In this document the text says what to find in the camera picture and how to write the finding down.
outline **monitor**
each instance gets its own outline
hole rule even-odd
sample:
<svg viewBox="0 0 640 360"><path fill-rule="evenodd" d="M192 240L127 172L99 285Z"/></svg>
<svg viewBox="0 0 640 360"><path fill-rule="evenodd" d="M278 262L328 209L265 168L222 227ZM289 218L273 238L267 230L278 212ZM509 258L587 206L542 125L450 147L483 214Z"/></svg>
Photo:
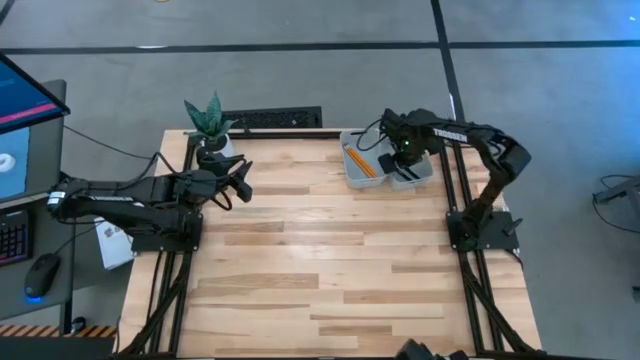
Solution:
<svg viewBox="0 0 640 360"><path fill-rule="evenodd" d="M0 134L69 114L69 108L0 53Z"/></svg>

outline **keyboard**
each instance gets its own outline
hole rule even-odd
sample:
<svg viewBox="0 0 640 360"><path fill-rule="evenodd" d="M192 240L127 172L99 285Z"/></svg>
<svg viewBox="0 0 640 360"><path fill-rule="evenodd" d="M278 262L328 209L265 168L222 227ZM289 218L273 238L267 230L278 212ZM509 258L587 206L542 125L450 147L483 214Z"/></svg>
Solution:
<svg viewBox="0 0 640 360"><path fill-rule="evenodd" d="M30 259L32 253L29 213L0 213L0 266Z"/></svg>
<svg viewBox="0 0 640 360"><path fill-rule="evenodd" d="M322 127L319 106L284 109L224 111L223 120L238 120L232 129L308 129Z"/></svg>

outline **floor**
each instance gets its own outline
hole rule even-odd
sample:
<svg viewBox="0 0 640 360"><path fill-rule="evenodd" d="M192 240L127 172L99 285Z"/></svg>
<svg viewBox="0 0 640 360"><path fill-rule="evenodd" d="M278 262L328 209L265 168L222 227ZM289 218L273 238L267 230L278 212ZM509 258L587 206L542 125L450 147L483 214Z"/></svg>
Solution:
<svg viewBox="0 0 640 360"><path fill-rule="evenodd" d="M640 47L619 41L640 39L640 3L446 0L441 6L466 119L504 130L533 155L507 188L506 199L514 215L525 219L518 234L544 348L554 354L636 358L640 304L631 288L640 285L640 239L600 221L591 194L604 188L599 183L604 175L640 173L640 110L635 106ZM580 43L596 40L609 41L610 47ZM364 126L385 107L425 107L452 116L451 78L448 82L440 50L429 45L231 53L206 47L163 54L123 50L371 41L438 41L431 2L16 0L0 26L5 49L102 48L100 54L76 49L67 55L10 57L40 81L67 80L73 113L68 125L139 154L156 150L164 129L189 127L183 99L204 104L215 89L229 110L320 105L327 127ZM497 49L523 41L531 42L525 44L529 47L553 43ZM64 144L63 170L74 176L125 179L144 165L73 134L65 134ZM601 212L618 225L640 228L625 201ZM76 291L76 312L114 324L127 281L122 270L96 275L92 286ZM55 310L49 310L8 322L56 319Z"/></svg>

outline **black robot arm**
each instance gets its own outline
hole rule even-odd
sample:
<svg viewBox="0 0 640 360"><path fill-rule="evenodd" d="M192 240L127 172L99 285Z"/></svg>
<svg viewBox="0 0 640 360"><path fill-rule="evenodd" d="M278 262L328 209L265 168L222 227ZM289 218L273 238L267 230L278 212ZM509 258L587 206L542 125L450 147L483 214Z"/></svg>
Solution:
<svg viewBox="0 0 640 360"><path fill-rule="evenodd" d="M458 123L439 118L424 109L408 115L397 115L386 109L380 121L380 133L389 138L395 149L394 155L387 156L392 161L380 159L385 169L409 167L421 161L425 151L430 155L437 154L443 149L443 140L469 144L478 151L482 163L489 170L489 183L460 214L461 218L455 219L461 226L452 235L459 238L455 241L459 251L470 251L478 246L482 230L493 218L494 201L531 161L531 155L524 147L493 126ZM502 230L512 232L514 228Z"/></svg>
<svg viewBox="0 0 640 360"><path fill-rule="evenodd" d="M228 187L245 202L252 195L244 182L252 163L243 155L202 154L198 163L198 170L130 182L66 178L49 194L47 208L61 222L103 217L134 238L133 251L191 251L199 244L200 208L206 201L215 201Z"/></svg>

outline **wooden table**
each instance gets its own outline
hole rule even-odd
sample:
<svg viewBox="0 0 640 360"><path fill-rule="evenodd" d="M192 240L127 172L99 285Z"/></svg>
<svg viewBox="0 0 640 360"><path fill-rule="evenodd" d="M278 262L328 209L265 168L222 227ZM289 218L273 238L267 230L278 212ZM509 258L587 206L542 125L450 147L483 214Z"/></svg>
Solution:
<svg viewBox="0 0 640 360"><path fill-rule="evenodd" d="M162 153L175 168L182 166L186 140L183 131L165 133ZM203 209L179 357L392 356L410 337L434 352L474 353L438 156L431 157L433 178L416 189L352 190L338 140L233 145L254 161L247 178L253 200L234 197L230 212L211 203ZM477 196L488 174L474 150L464 158ZM449 163L461 193L452 155ZM159 166L158 173L166 171ZM122 346L145 323L156 256L135 259ZM539 347L520 265L503 251L486 251L486 258L496 304ZM166 317L161 349L172 318ZM486 320L482 327L490 349Z"/></svg>

